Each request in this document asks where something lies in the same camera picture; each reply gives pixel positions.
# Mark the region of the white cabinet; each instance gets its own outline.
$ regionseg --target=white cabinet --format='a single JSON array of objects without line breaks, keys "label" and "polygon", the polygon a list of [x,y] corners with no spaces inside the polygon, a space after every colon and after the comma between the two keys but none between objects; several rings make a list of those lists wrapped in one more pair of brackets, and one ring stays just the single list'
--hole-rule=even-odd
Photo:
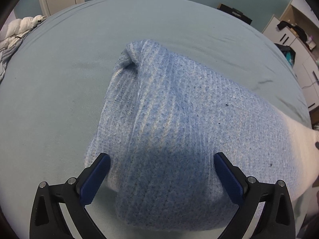
[{"label": "white cabinet", "polygon": [[263,34],[273,43],[290,46],[296,52],[293,70],[311,111],[319,106],[319,68],[303,42],[288,27],[279,30],[279,23],[280,20],[273,16]]},{"label": "white cabinet", "polygon": [[296,52],[295,62],[293,69],[298,68],[302,65],[308,58],[310,58],[309,51],[306,49],[305,45],[299,40],[295,39],[290,47]]},{"label": "white cabinet", "polygon": [[299,65],[296,68],[294,67],[293,70],[297,76],[297,81],[302,88],[307,107],[309,111],[311,111],[319,106],[319,96],[317,94],[315,86],[313,85],[313,81],[303,64]]},{"label": "white cabinet", "polygon": [[310,57],[303,63],[303,66],[310,76],[313,87],[317,91],[317,94],[319,94],[319,68],[316,62]]},{"label": "white cabinet", "polygon": [[280,23],[276,17],[272,17],[268,26],[263,31],[263,34],[269,38],[273,43],[290,46],[296,39],[296,36],[290,31],[288,27],[279,30],[277,25]]}]

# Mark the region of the bed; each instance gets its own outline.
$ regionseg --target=bed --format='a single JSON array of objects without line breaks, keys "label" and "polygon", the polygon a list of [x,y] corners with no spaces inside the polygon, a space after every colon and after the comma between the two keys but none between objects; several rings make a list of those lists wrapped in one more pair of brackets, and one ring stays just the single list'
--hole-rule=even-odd
[{"label": "bed", "polygon": [[[25,38],[0,85],[0,204],[21,239],[29,237],[38,184],[64,183],[83,170],[113,67],[126,43],[145,38],[213,68],[311,127],[288,61],[245,22],[186,0],[94,0],[72,6]],[[87,206],[110,239],[217,238],[224,229],[179,233],[128,227],[116,219],[115,197],[102,184]],[[309,200],[306,191],[293,203],[297,231]],[[73,236],[81,238],[63,212]]]}]

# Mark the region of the knit fabric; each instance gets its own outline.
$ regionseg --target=knit fabric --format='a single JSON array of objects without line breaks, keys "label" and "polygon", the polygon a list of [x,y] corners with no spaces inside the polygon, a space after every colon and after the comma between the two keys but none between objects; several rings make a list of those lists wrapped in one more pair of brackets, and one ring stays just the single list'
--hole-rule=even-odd
[{"label": "knit fabric", "polygon": [[237,210],[214,169],[223,152],[246,176],[297,186],[287,127],[276,109],[200,63],[143,40],[115,66],[85,165],[111,157],[106,177],[127,224],[164,230],[226,225]]}]

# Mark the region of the folded sweater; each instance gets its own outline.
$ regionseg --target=folded sweater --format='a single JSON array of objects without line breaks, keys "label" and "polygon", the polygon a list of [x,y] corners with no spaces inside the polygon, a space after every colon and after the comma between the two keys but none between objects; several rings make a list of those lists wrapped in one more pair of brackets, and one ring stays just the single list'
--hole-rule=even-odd
[{"label": "folded sweater", "polygon": [[238,208],[215,172],[215,153],[260,182],[284,180],[295,200],[318,176],[318,138],[248,89],[143,40],[128,44],[114,68],[85,166],[110,155],[106,180],[127,224],[207,230]]}]

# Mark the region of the drawer handle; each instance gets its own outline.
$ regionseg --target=drawer handle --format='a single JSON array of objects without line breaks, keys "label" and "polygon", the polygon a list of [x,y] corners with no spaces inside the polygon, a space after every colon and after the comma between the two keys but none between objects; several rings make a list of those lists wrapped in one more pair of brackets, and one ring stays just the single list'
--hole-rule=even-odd
[{"label": "drawer handle", "polygon": [[285,36],[286,36],[286,34],[282,36],[282,38],[281,38],[280,42],[284,39],[284,37],[285,37]]},{"label": "drawer handle", "polygon": [[319,85],[319,80],[318,80],[318,78],[317,78],[317,76],[316,76],[315,71],[312,71],[312,74],[314,75],[314,77],[315,77],[315,79],[316,79],[316,82],[317,82],[317,84]]},{"label": "drawer handle", "polygon": [[288,38],[286,38],[286,40],[283,42],[283,45],[287,42],[287,40],[289,39],[289,37]]}]

